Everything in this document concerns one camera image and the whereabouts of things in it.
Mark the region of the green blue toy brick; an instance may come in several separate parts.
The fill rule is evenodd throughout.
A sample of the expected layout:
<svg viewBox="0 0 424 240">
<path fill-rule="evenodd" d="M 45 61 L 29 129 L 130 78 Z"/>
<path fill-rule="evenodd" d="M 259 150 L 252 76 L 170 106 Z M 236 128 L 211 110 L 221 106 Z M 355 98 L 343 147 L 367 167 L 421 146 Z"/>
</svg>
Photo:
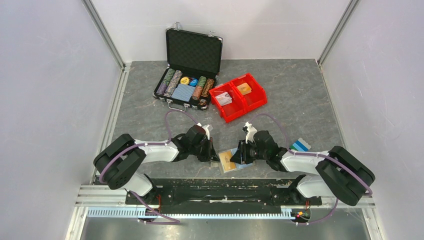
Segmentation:
<svg viewBox="0 0 424 240">
<path fill-rule="evenodd" d="M 299 138 L 289 148 L 294 151 L 308 152 L 312 147 L 303 138 Z"/>
</svg>

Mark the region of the red plastic bin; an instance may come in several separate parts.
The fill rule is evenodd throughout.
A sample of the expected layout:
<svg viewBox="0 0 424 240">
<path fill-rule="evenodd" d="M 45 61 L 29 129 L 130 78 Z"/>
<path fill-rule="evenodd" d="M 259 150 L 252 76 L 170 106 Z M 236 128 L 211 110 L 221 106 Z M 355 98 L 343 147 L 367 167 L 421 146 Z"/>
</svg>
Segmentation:
<svg viewBox="0 0 424 240">
<path fill-rule="evenodd" d="M 218 114 L 226 123 L 240 118 L 247 113 L 247 102 L 231 82 L 209 90 L 211 103 L 216 106 Z"/>
<path fill-rule="evenodd" d="M 246 103 L 247 112 L 251 112 L 268 103 L 264 88 L 250 73 L 236 77 L 230 83 L 241 94 L 241 99 Z"/>
</svg>

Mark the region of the left red plastic bin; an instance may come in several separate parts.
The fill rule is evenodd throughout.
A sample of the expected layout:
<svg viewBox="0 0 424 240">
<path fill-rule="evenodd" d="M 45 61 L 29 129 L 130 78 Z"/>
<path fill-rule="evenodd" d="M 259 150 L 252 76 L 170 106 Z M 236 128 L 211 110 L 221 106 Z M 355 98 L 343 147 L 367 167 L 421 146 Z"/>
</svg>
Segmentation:
<svg viewBox="0 0 424 240">
<path fill-rule="evenodd" d="M 247 102 L 231 82 L 209 90 L 211 103 L 216 106 L 218 114 L 226 123 L 240 118 L 247 113 Z"/>
</svg>

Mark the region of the white cards in bin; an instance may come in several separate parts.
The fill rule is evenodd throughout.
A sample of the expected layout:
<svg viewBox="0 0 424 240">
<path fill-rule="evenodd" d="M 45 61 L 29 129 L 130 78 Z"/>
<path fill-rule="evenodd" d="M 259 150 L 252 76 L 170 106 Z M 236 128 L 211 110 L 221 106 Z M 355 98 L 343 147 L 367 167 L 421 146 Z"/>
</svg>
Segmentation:
<svg viewBox="0 0 424 240">
<path fill-rule="evenodd" d="M 217 95 L 215 98 L 220 106 L 225 106 L 233 102 L 233 98 L 228 92 L 223 92 Z"/>
</svg>

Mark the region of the orange cards in bin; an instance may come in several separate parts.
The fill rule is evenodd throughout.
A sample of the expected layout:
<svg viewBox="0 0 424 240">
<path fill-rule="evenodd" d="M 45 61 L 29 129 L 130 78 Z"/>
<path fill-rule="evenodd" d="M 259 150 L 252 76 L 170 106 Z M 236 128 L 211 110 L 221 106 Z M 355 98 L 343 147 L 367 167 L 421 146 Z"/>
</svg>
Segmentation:
<svg viewBox="0 0 424 240">
<path fill-rule="evenodd" d="M 247 95 L 249 93 L 252 92 L 252 88 L 250 87 L 250 85 L 246 82 L 240 84 L 237 86 L 238 91 L 242 94 L 242 95 Z"/>
</svg>

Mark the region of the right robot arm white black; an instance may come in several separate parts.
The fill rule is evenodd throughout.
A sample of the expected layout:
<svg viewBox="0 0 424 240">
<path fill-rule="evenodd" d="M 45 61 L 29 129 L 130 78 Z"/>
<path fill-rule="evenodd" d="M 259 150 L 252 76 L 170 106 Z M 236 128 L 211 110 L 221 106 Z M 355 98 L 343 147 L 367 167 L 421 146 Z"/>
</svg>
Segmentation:
<svg viewBox="0 0 424 240">
<path fill-rule="evenodd" d="M 239 141 L 230 161 L 235 164 L 251 164 L 264 160 L 278 172 L 300 172 L 301 175 L 289 189 L 289 199 L 302 204 L 312 197 L 335 197 L 355 206 L 369 194 L 375 174 L 342 146 L 329 151 L 308 152 L 302 142 L 292 148 L 278 146 L 267 130 L 248 133 Z"/>
</svg>

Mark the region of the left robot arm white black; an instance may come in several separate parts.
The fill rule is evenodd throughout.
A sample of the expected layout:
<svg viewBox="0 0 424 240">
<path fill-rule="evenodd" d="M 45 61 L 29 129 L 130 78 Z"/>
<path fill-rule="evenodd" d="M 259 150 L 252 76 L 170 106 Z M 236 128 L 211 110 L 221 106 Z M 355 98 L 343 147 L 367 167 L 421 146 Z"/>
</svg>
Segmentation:
<svg viewBox="0 0 424 240">
<path fill-rule="evenodd" d="M 141 141 L 128 133 L 122 134 L 99 153 L 93 165 L 99 172 L 99 182 L 111 190 L 126 189 L 137 194 L 145 204 L 153 203 L 157 190 L 146 174 L 138 173 L 142 164 L 174 163 L 195 156 L 200 162 L 216 161 L 210 124 L 193 125 L 186 133 L 164 141 Z"/>
</svg>

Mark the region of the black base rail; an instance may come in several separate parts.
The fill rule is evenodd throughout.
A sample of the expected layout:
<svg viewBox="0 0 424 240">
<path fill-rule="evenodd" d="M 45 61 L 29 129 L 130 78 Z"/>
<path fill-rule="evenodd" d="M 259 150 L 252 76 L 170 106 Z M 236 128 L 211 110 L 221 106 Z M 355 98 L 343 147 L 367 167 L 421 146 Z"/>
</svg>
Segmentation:
<svg viewBox="0 0 424 240">
<path fill-rule="evenodd" d="M 293 190 L 298 179 L 154 178 L 142 197 L 162 214 L 276 214 L 281 206 L 320 206 L 320 197 L 302 198 Z"/>
</svg>

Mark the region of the blue playing card deck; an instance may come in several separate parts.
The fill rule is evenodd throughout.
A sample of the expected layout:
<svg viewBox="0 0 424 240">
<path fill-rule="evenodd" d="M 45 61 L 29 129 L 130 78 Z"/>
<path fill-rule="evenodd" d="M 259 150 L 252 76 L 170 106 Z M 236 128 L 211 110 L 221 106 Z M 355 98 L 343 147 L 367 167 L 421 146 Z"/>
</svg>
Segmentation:
<svg viewBox="0 0 424 240">
<path fill-rule="evenodd" d="M 176 100 L 189 102 L 193 93 L 194 93 L 195 87 L 191 85 L 186 85 L 180 83 L 172 93 L 171 97 Z"/>
</svg>

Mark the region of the right red plastic bin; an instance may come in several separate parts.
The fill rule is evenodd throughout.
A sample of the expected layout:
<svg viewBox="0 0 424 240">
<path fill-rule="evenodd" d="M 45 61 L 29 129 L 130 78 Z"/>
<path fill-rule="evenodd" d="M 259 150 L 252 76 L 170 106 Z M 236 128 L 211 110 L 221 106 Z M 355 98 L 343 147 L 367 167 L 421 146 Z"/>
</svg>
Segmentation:
<svg viewBox="0 0 424 240">
<path fill-rule="evenodd" d="M 247 112 L 251 112 L 268 103 L 264 88 L 250 73 L 236 77 L 230 83 L 241 94 L 241 99 L 246 103 Z"/>
</svg>

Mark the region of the gold VIP card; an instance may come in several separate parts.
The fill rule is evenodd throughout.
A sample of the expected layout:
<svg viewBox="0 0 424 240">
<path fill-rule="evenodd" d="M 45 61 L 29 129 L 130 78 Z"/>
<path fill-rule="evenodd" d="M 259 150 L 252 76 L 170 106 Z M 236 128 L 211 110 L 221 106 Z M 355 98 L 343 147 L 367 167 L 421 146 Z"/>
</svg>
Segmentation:
<svg viewBox="0 0 424 240">
<path fill-rule="evenodd" d="M 232 172 L 237 169 L 236 164 L 230 161 L 233 154 L 234 152 L 232 152 L 232 149 L 218 153 L 220 169 L 223 173 Z"/>
</svg>

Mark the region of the black poker chip case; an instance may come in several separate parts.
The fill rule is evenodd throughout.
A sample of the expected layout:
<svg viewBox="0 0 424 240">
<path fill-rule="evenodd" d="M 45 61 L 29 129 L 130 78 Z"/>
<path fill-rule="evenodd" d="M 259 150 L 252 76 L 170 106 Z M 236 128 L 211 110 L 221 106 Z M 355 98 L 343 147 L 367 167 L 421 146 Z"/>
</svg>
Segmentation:
<svg viewBox="0 0 424 240">
<path fill-rule="evenodd" d="M 164 80 L 170 80 L 176 73 L 181 72 L 180 78 L 188 77 L 199 80 L 205 77 L 212 79 L 211 88 L 217 85 L 221 69 L 221 59 L 224 40 L 214 33 L 204 34 L 181 29 L 179 23 L 175 27 L 165 30 L 167 68 L 152 93 L 153 97 L 166 102 L 168 105 L 176 104 L 184 108 L 205 111 L 211 103 L 208 92 L 200 94 L 199 97 L 189 97 L 188 100 L 175 98 L 167 93 Z"/>
</svg>

